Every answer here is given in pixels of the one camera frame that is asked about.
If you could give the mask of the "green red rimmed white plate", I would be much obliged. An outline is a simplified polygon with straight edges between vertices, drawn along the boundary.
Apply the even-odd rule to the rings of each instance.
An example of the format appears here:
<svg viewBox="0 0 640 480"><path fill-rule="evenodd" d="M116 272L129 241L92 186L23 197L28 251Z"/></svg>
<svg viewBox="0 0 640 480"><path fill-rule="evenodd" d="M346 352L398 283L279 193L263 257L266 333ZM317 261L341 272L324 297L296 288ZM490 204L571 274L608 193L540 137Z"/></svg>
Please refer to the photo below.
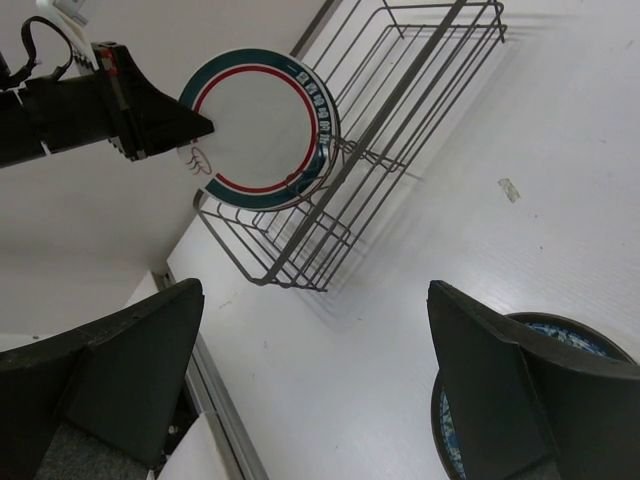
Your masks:
<svg viewBox="0 0 640 480"><path fill-rule="evenodd" d="M240 48L205 62L179 102L210 120L177 155L200 188L223 204L283 210L328 184L341 119L326 82L294 57Z"/></svg>

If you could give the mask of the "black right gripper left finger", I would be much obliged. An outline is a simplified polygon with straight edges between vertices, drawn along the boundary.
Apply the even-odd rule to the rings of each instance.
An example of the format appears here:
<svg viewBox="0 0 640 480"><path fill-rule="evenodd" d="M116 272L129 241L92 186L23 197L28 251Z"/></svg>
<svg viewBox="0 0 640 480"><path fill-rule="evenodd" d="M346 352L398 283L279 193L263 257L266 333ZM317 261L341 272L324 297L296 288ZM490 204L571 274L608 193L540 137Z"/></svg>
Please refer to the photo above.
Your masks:
<svg viewBox="0 0 640 480"><path fill-rule="evenodd" d="M191 278L1 354L1 476L33 479L63 424L157 466L204 310Z"/></svg>

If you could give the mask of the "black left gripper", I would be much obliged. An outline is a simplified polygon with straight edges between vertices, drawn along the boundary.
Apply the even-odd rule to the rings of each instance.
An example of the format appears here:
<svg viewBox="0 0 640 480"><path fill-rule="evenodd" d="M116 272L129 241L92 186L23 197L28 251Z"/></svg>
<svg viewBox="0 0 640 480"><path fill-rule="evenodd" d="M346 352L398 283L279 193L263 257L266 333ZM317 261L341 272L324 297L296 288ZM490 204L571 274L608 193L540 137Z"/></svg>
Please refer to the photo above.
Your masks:
<svg viewBox="0 0 640 480"><path fill-rule="evenodd" d="M157 89L128 48L94 43L99 69L67 80L30 80L19 90L21 153L58 153L109 142L143 160L214 132L213 122Z"/></svg>

